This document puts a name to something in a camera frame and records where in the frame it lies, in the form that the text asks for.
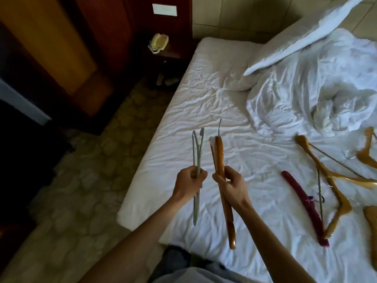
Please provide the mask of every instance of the person's right arm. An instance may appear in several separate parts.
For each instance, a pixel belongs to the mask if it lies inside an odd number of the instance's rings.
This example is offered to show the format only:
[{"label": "person's right arm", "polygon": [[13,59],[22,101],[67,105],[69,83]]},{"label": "person's right arm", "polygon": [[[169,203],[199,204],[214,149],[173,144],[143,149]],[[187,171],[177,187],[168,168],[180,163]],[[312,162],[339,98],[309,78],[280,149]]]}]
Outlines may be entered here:
[{"label": "person's right arm", "polygon": [[231,167],[225,166],[225,176],[230,179],[230,182],[225,181],[218,174],[213,174],[213,179],[219,184],[229,204],[245,222],[272,281],[274,283],[316,283],[254,210],[242,175]]}]

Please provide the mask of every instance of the stone floor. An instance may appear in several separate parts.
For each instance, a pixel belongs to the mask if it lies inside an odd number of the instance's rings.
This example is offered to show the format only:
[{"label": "stone floor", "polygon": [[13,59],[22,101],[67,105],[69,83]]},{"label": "stone floor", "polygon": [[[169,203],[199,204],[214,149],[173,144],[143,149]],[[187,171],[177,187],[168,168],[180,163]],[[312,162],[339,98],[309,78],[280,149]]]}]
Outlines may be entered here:
[{"label": "stone floor", "polygon": [[[101,136],[78,133],[76,151],[57,165],[52,184],[30,205],[37,228],[0,278],[10,283],[74,283],[129,230],[116,214],[173,96],[139,81]],[[137,282],[146,282],[163,247],[151,253]]]}]

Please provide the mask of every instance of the bed sheet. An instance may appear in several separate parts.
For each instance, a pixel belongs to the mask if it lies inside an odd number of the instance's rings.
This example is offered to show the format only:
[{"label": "bed sheet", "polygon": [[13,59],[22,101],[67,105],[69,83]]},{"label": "bed sheet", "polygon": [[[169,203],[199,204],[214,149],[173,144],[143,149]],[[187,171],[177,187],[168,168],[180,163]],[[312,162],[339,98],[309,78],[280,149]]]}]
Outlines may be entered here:
[{"label": "bed sheet", "polygon": [[[377,273],[370,263],[370,228],[362,206],[377,205],[377,193],[337,180],[339,189],[353,200],[354,210],[343,216],[330,238],[330,248],[321,247],[299,198],[280,176],[289,171],[308,195],[318,197],[313,161],[293,140],[279,141],[255,133],[249,123],[245,103],[248,91],[235,92],[221,87],[229,68],[216,65],[226,58],[214,54],[218,47],[249,54],[257,45],[239,41],[206,38],[199,44],[151,144],[133,178],[118,213],[118,223],[136,229],[172,195],[177,173],[192,165],[192,131],[205,127],[202,168],[209,173],[200,193],[198,223],[193,225],[193,202],[176,215],[160,238],[163,244],[179,245],[191,253],[222,262],[230,270],[258,282],[272,282],[267,269],[241,218],[234,211],[237,248],[229,249],[224,213],[217,184],[211,178],[214,165],[209,137],[218,133],[219,120],[225,164],[239,171],[248,186],[252,204],[282,244],[317,282],[372,282]],[[229,63],[230,67],[243,64]],[[311,138],[310,142],[365,177],[376,178],[376,171],[357,160],[346,160],[344,150],[363,143],[360,131],[342,138]],[[348,175],[345,168],[316,153],[331,170]],[[324,222],[332,219],[337,201],[322,181]]]}]

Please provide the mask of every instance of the yellow telephone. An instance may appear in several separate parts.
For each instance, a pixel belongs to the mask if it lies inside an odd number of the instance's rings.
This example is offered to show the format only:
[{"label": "yellow telephone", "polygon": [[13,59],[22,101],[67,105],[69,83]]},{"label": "yellow telephone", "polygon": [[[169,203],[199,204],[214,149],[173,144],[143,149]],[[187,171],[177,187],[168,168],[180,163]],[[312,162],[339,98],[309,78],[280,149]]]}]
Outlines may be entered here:
[{"label": "yellow telephone", "polygon": [[159,33],[155,34],[152,40],[149,42],[148,48],[152,53],[159,53],[163,51],[169,41],[167,35],[160,35]]}]

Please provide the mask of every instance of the wrinkled sheet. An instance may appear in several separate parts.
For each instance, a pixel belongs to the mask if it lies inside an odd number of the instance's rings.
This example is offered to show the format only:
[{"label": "wrinkled sheet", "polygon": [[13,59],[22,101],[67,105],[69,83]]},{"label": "wrinkled sheet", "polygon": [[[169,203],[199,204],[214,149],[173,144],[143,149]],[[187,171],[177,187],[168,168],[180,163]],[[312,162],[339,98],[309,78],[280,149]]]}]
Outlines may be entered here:
[{"label": "wrinkled sheet", "polygon": [[252,127],[267,137],[344,135],[377,104],[377,43],[345,29],[259,73],[246,107]]},{"label": "wrinkled sheet", "polygon": [[[221,53],[214,54],[217,43],[222,48],[218,50]],[[237,70],[242,65],[229,62],[225,72],[219,71],[218,64],[223,58],[229,61],[227,54],[222,52],[243,53],[245,46],[252,45],[208,38],[198,45],[133,178],[119,210],[118,223],[134,230],[165,203],[172,195],[177,173],[192,165],[192,131],[195,129],[199,133],[200,128],[205,127],[201,163],[209,176],[200,193],[198,224],[193,225],[193,201],[190,201],[177,213],[159,242],[176,244],[189,252],[220,261],[230,270],[257,282],[272,282],[246,226],[235,211],[237,248],[235,251],[229,249],[219,190],[211,177],[214,165],[208,141],[210,136],[217,135],[222,117],[225,163],[243,175],[258,214],[310,275],[318,283],[377,282],[377,273],[370,264],[371,232],[358,205],[377,205],[377,191],[337,181],[339,189],[354,201],[355,209],[341,218],[329,240],[330,248],[317,243],[304,207],[280,176],[282,170],[289,171],[308,195],[318,198],[313,161],[292,139],[278,141],[255,133],[245,108],[248,92],[221,88],[233,67]],[[377,176],[376,171],[357,160],[343,157],[342,150],[352,151],[363,145],[360,131],[351,132],[344,138],[312,137],[310,140],[363,176]],[[372,155],[377,158],[375,142]],[[332,160],[319,159],[329,169],[350,174]],[[337,201],[323,181],[322,193],[326,199],[323,214],[327,225],[336,211]]]}]

